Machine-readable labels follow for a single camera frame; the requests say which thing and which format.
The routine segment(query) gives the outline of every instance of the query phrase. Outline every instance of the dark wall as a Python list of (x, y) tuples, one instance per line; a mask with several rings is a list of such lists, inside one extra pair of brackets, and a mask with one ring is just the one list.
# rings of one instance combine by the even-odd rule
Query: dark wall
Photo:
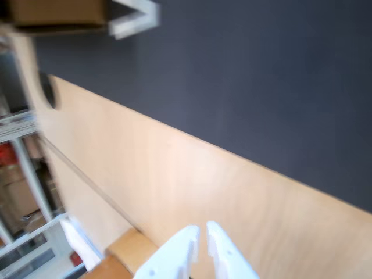
[(11, 52), (0, 54), (0, 94), (3, 94), (11, 112), (27, 109), (16, 63)]
[(36, 46), (49, 74), (372, 210), (371, 8), (163, 1), (154, 30)]

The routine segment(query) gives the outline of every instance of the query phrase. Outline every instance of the metal shelf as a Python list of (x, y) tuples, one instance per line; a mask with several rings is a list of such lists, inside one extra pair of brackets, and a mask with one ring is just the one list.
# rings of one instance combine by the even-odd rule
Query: metal shelf
[(0, 120), (0, 143), (37, 132), (31, 112), (23, 112)]
[(44, 216), (47, 223), (46, 225), (36, 229), (35, 231), (26, 234), (19, 239), (13, 239), (9, 231), (4, 226), (2, 220), (0, 220), (0, 237), (6, 244), (5, 247), (0, 249), (0, 257), (17, 248), (19, 245), (30, 240), (37, 234), (47, 230), (51, 226), (54, 226), (59, 220), (65, 218), (66, 213), (53, 218), (51, 208), (47, 202), (45, 194), (42, 190), (38, 177), (35, 173), (32, 162), (28, 156), (28, 153), (24, 147), (24, 143), (21, 140), (22, 137), (37, 132), (36, 123), (34, 116), (30, 111), (21, 112), (15, 115), (11, 115), (0, 119), (0, 144), (3, 142), (10, 142), (14, 147), (17, 154), (20, 167), (27, 179), (30, 186), (31, 192)]

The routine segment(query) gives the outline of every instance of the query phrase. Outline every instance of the light wood surface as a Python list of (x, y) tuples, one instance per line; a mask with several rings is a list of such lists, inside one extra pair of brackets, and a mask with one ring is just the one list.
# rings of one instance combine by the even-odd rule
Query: light wood surface
[(132, 279), (129, 271), (114, 257), (108, 256), (82, 279)]
[(158, 247), (150, 239), (132, 228), (108, 247), (131, 273), (135, 272), (156, 252)]
[[(214, 278), (208, 220), (220, 223), (262, 279), (370, 278), (371, 214), (57, 77), (53, 110), (41, 94), (29, 46), (16, 40), (53, 152), (73, 162), (155, 245), (199, 225), (192, 278)], [(72, 176), (63, 168), (57, 163), (56, 172)]]
[(90, 241), (104, 254), (132, 226), (55, 153), (45, 145), (43, 148), (52, 162), (52, 173), (66, 211), (78, 220)]

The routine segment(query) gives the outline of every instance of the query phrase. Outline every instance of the box on shelf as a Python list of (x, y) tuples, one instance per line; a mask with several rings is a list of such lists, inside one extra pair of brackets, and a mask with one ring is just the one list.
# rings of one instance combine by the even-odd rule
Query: box on shelf
[(11, 234), (22, 231), (27, 224), (23, 217), (38, 210), (19, 165), (0, 167), (0, 216)]
[(102, 28), (105, 0), (8, 0), (10, 23), (18, 30), (42, 34)]
[(44, 154), (39, 145), (39, 137), (36, 134), (31, 134), (23, 138), (24, 146), (26, 147), (28, 156), (31, 159), (42, 159)]
[(44, 226), (47, 223), (45, 221), (44, 216), (42, 215), (41, 212), (37, 212), (31, 216), (31, 219), (29, 220), (28, 224), (24, 228), (24, 231), (26, 233), (31, 233), (34, 230), (37, 230), (38, 228)]

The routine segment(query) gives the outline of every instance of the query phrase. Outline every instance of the white plastic part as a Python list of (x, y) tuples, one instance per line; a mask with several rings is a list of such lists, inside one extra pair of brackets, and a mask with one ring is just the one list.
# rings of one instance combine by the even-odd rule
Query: white plastic part
[(113, 0), (136, 11), (109, 22), (109, 32), (119, 40), (159, 25), (159, 5), (150, 0)]
[(225, 231), (207, 222), (208, 255), (213, 258), (216, 279), (259, 279)]
[(135, 273), (134, 279), (189, 279), (198, 261), (200, 228), (187, 226), (172, 236)]
[(68, 243), (81, 257), (87, 271), (93, 270), (102, 261), (103, 256), (96, 251), (73, 218), (71, 220), (63, 219), (60, 224)]

